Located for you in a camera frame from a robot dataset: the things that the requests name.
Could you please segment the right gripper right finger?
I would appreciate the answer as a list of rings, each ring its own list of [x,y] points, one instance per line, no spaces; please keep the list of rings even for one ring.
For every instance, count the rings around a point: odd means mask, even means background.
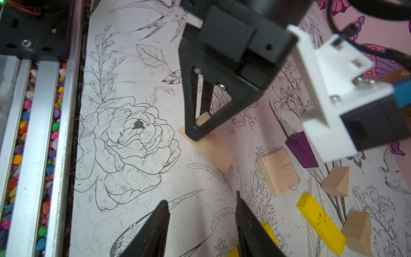
[[[269,238],[249,206],[237,191],[235,223],[238,232],[240,257],[285,257],[285,254]]]

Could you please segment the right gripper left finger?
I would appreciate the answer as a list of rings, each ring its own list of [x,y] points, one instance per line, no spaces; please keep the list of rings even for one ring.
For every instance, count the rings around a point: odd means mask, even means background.
[[[163,257],[167,243],[169,220],[168,202],[162,200],[121,254],[121,257]]]

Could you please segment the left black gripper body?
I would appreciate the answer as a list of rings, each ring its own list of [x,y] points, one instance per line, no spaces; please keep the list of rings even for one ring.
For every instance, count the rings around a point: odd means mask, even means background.
[[[296,45],[287,30],[298,25],[312,1],[182,1],[203,21],[186,26],[179,60],[202,71],[205,80],[225,86],[254,86],[254,102],[267,89]]]

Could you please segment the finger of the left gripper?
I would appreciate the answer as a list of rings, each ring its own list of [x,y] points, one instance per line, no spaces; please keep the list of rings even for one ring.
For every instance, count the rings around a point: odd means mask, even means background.
[[[208,135],[254,103],[254,86],[244,82],[213,85],[204,80],[200,100],[200,115],[209,114],[210,119],[199,125],[199,135]]]
[[[209,83],[202,71],[190,64],[182,64],[182,86],[184,94],[185,134],[193,141],[204,137],[197,124],[199,115],[209,111]]]

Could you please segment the square natural wood block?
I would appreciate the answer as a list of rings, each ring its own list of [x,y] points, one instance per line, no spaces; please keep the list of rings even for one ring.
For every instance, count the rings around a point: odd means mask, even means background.
[[[297,187],[300,178],[285,148],[258,159],[265,182],[272,196],[278,197]]]

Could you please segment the purple triangle block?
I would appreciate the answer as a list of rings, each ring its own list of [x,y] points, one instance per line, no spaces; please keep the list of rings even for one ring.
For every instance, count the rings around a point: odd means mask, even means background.
[[[289,136],[285,143],[303,168],[319,167],[304,131]]]

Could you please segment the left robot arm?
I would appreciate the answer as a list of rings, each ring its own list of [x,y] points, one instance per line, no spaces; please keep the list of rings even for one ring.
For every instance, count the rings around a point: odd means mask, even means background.
[[[314,105],[300,117],[312,146],[363,150],[409,138],[391,84],[361,78],[375,55],[411,67],[411,58],[350,40],[334,30],[315,49],[299,24],[312,1],[182,1],[203,21],[186,25],[178,53],[185,133],[198,141],[257,102],[292,57]]]

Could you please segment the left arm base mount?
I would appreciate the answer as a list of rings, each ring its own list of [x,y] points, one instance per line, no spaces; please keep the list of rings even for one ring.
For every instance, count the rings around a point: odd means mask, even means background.
[[[74,1],[1,1],[1,55],[65,61]]]

